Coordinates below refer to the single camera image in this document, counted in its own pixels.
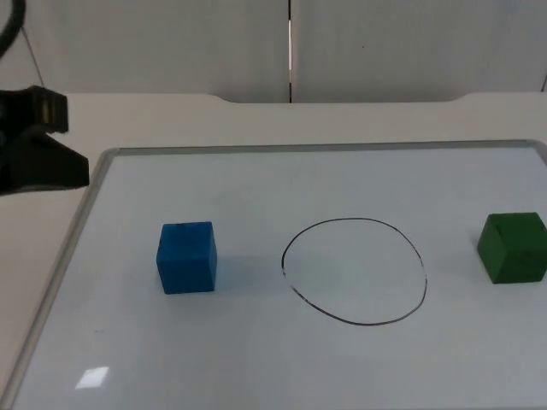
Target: table surface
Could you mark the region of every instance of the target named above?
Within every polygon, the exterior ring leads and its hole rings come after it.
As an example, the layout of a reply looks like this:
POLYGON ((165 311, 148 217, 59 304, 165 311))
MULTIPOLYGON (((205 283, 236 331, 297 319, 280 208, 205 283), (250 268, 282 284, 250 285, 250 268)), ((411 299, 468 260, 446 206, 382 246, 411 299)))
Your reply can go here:
MULTIPOLYGON (((69 95, 71 132, 90 160, 106 149, 451 140, 547 141, 547 95, 453 102, 234 104, 201 95, 69 95)), ((0 198, 0 392, 32 325, 84 190, 0 198)))

